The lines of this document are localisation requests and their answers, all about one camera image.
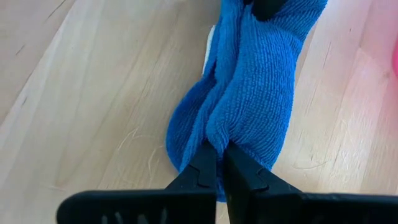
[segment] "wooden surface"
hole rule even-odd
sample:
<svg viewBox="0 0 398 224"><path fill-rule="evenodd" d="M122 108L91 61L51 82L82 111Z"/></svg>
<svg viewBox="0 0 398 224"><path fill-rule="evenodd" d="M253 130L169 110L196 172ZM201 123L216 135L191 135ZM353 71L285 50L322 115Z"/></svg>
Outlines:
<svg viewBox="0 0 398 224"><path fill-rule="evenodd" d="M0 124L75 0L0 2Z"/></svg>
<svg viewBox="0 0 398 224"><path fill-rule="evenodd" d="M0 223L54 223L81 190L170 182L165 130L200 78L218 11L214 0L78 0L1 126ZM298 63L274 173L304 191L398 194L397 11L329 2ZM228 223L225 205L217 219Z"/></svg>

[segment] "wooden table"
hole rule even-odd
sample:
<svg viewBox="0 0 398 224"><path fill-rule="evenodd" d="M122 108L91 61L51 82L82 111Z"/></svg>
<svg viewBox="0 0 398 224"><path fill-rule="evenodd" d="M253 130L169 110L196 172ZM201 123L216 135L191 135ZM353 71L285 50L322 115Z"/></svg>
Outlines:
<svg viewBox="0 0 398 224"><path fill-rule="evenodd" d="M165 187L177 175L165 131L200 78L219 9L77 0L2 122L0 223L54 223L59 203L86 189ZM274 173L309 192L398 194L397 11L329 2L298 62ZM217 219L228 222L225 205Z"/></svg>

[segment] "pink object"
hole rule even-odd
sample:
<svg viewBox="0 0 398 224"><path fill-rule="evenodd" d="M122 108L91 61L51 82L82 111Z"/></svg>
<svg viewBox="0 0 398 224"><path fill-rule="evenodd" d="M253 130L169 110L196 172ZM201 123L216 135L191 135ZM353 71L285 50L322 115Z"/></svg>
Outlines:
<svg viewBox="0 0 398 224"><path fill-rule="evenodd" d="M392 67L398 77L398 40L396 43L396 48L394 49L394 54L392 56Z"/></svg>

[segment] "light wood grain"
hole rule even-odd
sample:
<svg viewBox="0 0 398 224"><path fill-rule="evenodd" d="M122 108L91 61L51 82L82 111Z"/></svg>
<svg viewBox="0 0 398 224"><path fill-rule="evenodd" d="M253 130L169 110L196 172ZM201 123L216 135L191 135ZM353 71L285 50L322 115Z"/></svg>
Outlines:
<svg viewBox="0 0 398 224"><path fill-rule="evenodd" d="M177 175L165 130L200 78L219 4L77 1L1 125L0 223L54 223L81 190L165 187ZM309 192L398 194L397 11L329 2L298 63L274 173ZM228 223L224 204L217 214Z"/></svg>
<svg viewBox="0 0 398 224"><path fill-rule="evenodd" d="M0 124L74 2L0 2Z"/></svg>

